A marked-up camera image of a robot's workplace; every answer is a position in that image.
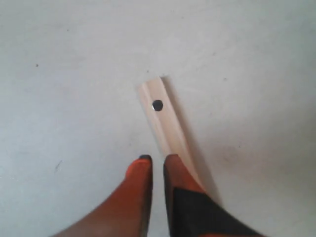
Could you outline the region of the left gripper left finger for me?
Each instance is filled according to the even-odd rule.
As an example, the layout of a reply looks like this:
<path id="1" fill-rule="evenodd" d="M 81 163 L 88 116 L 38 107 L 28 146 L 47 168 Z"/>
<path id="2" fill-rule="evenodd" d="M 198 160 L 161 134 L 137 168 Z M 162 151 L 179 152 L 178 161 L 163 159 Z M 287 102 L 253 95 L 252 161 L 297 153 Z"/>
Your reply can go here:
<path id="1" fill-rule="evenodd" d="M 153 195 L 153 162 L 141 155 L 109 197 L 58 237 L 146 237 Z"/>

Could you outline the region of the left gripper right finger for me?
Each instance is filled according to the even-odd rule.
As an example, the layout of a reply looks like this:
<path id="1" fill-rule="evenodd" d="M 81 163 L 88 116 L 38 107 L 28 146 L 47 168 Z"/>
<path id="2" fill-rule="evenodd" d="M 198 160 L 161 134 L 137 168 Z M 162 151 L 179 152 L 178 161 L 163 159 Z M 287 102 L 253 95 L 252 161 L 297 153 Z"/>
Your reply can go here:
<path id="1" fill-rule="evenodd" d="M 178 155 L 166 157 L 163 176 L 170 236 L 260 236 L 214 202 L 194 180 Z"/>

